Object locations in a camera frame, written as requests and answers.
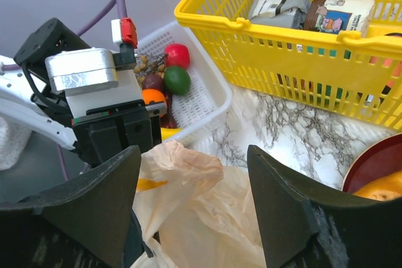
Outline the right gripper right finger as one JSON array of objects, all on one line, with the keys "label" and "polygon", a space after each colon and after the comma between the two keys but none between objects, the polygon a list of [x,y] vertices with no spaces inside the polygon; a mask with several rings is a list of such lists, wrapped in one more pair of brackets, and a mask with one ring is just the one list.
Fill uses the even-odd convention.
[{"label": "right gripper right finger", "polygon": [[250,145],[247,168],[268,267],[400,267],[401,200],[333,189]]}]

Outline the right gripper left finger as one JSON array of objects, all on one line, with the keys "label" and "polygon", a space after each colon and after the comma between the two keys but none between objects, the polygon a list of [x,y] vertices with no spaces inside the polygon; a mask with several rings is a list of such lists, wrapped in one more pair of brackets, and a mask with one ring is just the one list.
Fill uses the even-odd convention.
[{"label": "right gripper left finger", "polygon": [[131,146],[71,180],[2,203],[1,266],[131,266],[141,255],[132,211],[140,164]]}]

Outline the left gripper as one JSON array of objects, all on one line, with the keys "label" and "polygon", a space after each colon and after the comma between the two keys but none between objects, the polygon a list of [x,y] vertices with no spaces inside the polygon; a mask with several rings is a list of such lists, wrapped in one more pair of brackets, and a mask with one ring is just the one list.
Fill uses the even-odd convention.
[{"label": "left gripper", "polygon": [[160,115],[166,104],[146,105],[135,100],[90,109],[82,117],[72,119],[79,158],[94,168],[129,146],[138,146],[142,153],[162,142]]}]

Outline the peach plastic grocery bag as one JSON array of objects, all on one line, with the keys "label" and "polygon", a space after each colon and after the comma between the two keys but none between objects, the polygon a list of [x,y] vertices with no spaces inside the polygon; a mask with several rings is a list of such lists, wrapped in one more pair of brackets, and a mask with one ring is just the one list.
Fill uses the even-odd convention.
[{"label": "peach plastic grocery bag", "polygon": [[141,157],[133,210],[149,247],[135,267],[264,267],[249,176],[165,142]]}]

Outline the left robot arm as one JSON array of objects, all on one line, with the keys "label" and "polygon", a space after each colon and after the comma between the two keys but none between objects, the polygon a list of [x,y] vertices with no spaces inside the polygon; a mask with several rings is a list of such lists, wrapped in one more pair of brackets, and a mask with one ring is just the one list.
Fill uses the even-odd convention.
[{"label": "left robot arm", "polygon": [[134,74],[136,28],[111,22],[118,51],[89,46],[59,19],[32,32],[1,69],[1,115],[52,139],[96,167],[129,146],[149,151],[162,140],[164,101],[144,101]]}]

